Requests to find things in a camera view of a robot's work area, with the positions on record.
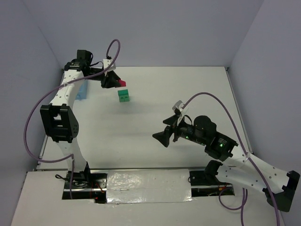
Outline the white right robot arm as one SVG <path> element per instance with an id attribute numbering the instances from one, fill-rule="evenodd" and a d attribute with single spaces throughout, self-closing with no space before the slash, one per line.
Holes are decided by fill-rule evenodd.
<path id="1" fill-rule="evenodd" d="M 190 175 L 193 184 L 202 181 L 206 185 L 228 183 L 245 189 L 264 193 L 268 204 L 277 205 L 282 212 L 289 212 L 300 174 L 294 170 L 286 172 L 278 169 L 251 153 L 245 153 L 235 140 L 217 131 L 217 126 L 207 116 L 195 118 L 192 124 L 178 121 L 176 115 L 165 119 L 164 131 L 153 134 L 164 147 L 184 138 L 204 146 L 206 156 L 210 158 L 203 175 Z"/>

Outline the green arched hospital block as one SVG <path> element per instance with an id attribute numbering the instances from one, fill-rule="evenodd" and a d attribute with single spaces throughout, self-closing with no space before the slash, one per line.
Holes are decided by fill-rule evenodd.
<path id="1" fill-rule="evenodd" d="M 119 95 L 119 101 L 122 102 L 129 102 L 130 98 L 128 94 L 124 94 L 124 95 Z"/>

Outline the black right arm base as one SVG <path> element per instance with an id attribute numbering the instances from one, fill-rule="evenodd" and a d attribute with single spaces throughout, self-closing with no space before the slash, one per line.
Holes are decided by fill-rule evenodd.
<path id="1" fill-rule="evenodd" d="M 188 182 L 191 186 L 192 197 L 219 196 L 221 191 L 226 189 L 222 195 L 234 195 L 233 185 L 229 183 L 210 182 L 206 179 L 204 170 L 190 170 Z"/>

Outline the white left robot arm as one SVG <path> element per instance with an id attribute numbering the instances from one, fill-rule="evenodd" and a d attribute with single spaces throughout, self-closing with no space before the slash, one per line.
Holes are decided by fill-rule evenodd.
<path id="1" fill-rule="evenodd" d="M 48 105 L 40 107 L 46 135 L 57 144 L 64 157 L 70 157 L 67 161 L 70 181 L 88 182 L 91 178 L 90 167 L 77 141 L 79 123 L 72 111 L 84 79 L 94 75 L 93 79 L 100 81 L 105 89 L 121 87 L 121 79 L 114 72 L 116 66 L 109 55 L 101 69 L 93 67 L 92 59 L 91 52 L 78 50 L 76 59 L 64 66 L 62 87 Z"/>

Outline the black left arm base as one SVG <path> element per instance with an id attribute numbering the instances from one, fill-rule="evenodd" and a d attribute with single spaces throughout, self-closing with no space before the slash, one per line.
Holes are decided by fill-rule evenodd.
<path id="1" fill-rule="evenodd" d="M 74 172 L 71 188 L 99 188 L 101 191 L 107 187 L 107 174 L 92 172 L 88 167 L 79 173 Z"/>

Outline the green rectangular wooden block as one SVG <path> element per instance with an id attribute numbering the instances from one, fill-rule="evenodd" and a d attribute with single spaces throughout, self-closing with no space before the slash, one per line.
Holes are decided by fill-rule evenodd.
<path id="1" fill-rule="evenodd" d="M 118 90 L 118 95 L 119 96 L 124 96 L 124 95 L 128 96 L 128 90 L 127 89 Z"/>

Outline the blue plastic bin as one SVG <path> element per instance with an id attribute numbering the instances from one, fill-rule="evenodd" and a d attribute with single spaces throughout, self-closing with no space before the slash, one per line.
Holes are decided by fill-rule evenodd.
<path id="1" fill-rule="evenodd" d="M 88 81 L 84 80 L 76 95 L 76 100 L 84 100 L 87 98 L 87 85 Z"/>

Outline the red triangular wooden block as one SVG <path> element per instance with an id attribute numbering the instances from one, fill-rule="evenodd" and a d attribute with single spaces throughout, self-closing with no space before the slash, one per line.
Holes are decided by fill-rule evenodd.
<path id="1" fill-rule="evenodd" d="M 123 80 L 118 80 L 118 83 L 120 84 L 120 87 L 126 87 L 126 82 Z"/>

